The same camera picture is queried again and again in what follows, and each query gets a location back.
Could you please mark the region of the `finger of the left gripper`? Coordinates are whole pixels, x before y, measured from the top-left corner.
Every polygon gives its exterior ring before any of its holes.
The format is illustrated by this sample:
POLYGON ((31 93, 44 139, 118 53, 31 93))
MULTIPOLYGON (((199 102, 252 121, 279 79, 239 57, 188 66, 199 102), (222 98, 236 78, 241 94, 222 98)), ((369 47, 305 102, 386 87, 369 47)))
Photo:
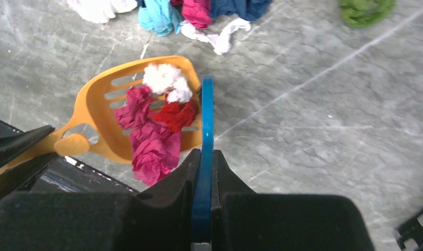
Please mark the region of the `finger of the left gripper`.
POLYGON ((0 173, 53 152, 52 132, 54 127, 45 125, 17 135, 0 137, 0 173))
POLYGON ((0 175, 0 200, 15 191, 30 191, 59 155, 49 153, 34 157, 0 175))

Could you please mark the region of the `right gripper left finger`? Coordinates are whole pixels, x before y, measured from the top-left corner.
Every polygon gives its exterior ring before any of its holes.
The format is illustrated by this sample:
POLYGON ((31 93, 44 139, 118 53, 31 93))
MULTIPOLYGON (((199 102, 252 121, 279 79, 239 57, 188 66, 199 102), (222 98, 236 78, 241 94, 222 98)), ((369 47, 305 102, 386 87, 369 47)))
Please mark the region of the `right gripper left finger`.
POLYGON ((0 201, 0 250, 190 250, 201 152, 129 192, 16 192, 0 201))

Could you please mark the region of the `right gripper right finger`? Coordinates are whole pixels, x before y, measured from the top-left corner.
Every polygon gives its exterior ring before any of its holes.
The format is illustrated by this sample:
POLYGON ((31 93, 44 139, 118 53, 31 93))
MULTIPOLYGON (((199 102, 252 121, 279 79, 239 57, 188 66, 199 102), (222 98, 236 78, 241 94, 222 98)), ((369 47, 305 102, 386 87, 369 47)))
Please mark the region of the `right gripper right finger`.
POLYGON ((212 250, 373 250, 356 205, 340 195, 257 193, 213 153, 212 250))

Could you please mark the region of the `blue hand brush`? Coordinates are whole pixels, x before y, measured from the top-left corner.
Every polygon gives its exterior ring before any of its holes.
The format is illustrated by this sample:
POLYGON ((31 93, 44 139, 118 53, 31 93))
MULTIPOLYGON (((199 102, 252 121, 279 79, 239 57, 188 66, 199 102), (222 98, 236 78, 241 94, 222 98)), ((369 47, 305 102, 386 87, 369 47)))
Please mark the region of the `blue hand brush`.
POLYGON ((191 242, 208 243, 211 236, 211 202, 214 150, 214 77, 202 83, 202 150, 191 217, 191 242))

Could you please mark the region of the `orange slotted scoop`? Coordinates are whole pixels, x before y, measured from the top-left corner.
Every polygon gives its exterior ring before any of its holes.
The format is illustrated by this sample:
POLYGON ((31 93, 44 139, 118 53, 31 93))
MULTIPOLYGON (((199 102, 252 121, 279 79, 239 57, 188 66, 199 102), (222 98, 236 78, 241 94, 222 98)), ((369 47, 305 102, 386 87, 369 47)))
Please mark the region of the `orange slotted scoop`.
POLYGON ((200 88, 200 81, 192 62, 180 55, 160 56, 128 62, 108 69, 79 91, 71 119, 51 133, 53 152, 61 156, 96 153, 112 161, 129 164, 132 161, 131 145, 123 129, 115 120, 111 104, 125 100, 125 96, 107 98, 106 94, 126 90, 142 83, 141 79, 114 85, 113 80, 141 73, 150 63, 172 64, 186 76, 192 91, 200 88))

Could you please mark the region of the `large magenta paper scrap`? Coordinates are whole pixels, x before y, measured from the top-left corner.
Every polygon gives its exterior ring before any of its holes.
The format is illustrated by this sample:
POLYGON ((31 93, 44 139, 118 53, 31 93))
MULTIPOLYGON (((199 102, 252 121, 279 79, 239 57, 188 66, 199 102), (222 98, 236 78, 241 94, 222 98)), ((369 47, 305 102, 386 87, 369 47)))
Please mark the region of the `large magenta paper scrap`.
POLYGON ((135 179, 153 186, 178 165, 181 134, 153 120, 153 97, 148 86, 132 87, 127 90, 126 99, 125 106, 115 109, 115 118, 123 129, 130 130, 135 179))

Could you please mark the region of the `red paper scrap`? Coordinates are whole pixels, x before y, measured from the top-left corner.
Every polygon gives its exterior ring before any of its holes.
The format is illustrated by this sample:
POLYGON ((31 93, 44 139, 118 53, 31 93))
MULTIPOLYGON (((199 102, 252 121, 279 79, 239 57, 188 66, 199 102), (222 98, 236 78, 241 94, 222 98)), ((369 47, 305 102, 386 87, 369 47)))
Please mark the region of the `red paper scrap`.
POLYGON ((152 119, 164 123, 172 132, 180 132, 189 127, 199 114, 199 107, 194 99, 185 103, 165 102, 159 112, 152 114, 152 119))

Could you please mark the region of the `black poker chip case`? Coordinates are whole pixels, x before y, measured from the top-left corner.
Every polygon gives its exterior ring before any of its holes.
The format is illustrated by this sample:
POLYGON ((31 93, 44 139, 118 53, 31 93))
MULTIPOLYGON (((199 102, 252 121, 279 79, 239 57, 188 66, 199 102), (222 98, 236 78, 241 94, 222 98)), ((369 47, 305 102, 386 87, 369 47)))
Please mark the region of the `black poker chip case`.
POLYGON ((423 208, 396 228, 396 242, 402 251, 423 251, 423 208))

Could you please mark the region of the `long white paper scrap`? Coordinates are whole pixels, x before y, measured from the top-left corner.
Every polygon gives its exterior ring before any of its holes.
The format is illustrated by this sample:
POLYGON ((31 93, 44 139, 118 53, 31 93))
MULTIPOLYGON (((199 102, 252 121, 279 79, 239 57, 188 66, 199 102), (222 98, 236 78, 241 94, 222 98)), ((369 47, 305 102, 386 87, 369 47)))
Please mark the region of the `long white paper scrap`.
POLYGON ((190 22, 186 20, 182 21, 180 25, 181 34, 192 40, 210 43, 217 55, 225 54, 231 49, 230 38, 234 32, 239 29, 244 29, 246 31, 251 29, 251 23, 241 18, 237 18, 231 21, 219 34, 205 34, 202 31, 196 29, 190 22))

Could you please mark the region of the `light blue paper scrap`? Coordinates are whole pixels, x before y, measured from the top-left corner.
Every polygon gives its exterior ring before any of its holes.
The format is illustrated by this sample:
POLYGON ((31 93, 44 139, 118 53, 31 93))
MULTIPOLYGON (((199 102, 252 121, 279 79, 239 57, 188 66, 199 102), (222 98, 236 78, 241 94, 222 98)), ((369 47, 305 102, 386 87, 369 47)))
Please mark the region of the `light blue paper scrap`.
POLYGON ((159 37, 181 31, 181 15, 170 0, 142 0, 138 2, 140 26, 159 37))

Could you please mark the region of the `small magenta paper scrap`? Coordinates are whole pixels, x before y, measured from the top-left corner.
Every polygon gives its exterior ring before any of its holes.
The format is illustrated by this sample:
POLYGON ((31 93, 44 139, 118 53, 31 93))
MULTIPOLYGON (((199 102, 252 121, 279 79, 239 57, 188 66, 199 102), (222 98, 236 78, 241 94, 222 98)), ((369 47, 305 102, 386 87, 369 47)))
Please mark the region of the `small magenta paper scrap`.
POLYGON ((182 16, 197 29, 207 29, 212 23, 210 0, 171 0, 170 3, 182 5, 182 16))

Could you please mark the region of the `navy paper scrap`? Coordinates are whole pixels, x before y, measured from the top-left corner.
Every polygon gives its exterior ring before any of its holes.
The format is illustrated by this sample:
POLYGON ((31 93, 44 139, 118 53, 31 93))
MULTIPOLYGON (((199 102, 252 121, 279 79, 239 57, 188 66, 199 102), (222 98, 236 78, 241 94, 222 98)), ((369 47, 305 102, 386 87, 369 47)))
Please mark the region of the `navy paper scrap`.
POLYGON ((246 21, 256 21, 268 11, 272 0, 213 0, 210 17, 237 15, 246 21))

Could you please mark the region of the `green paper scrap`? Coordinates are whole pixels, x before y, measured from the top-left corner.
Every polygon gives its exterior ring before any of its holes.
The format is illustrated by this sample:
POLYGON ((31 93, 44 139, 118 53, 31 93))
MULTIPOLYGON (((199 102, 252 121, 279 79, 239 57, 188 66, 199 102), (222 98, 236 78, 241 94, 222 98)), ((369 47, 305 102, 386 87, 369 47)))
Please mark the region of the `green paper scrap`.
POLYGON ((340 14, 347 25, 367 28, 386 18, 395 5, 396 0, 341 0, 340 14))

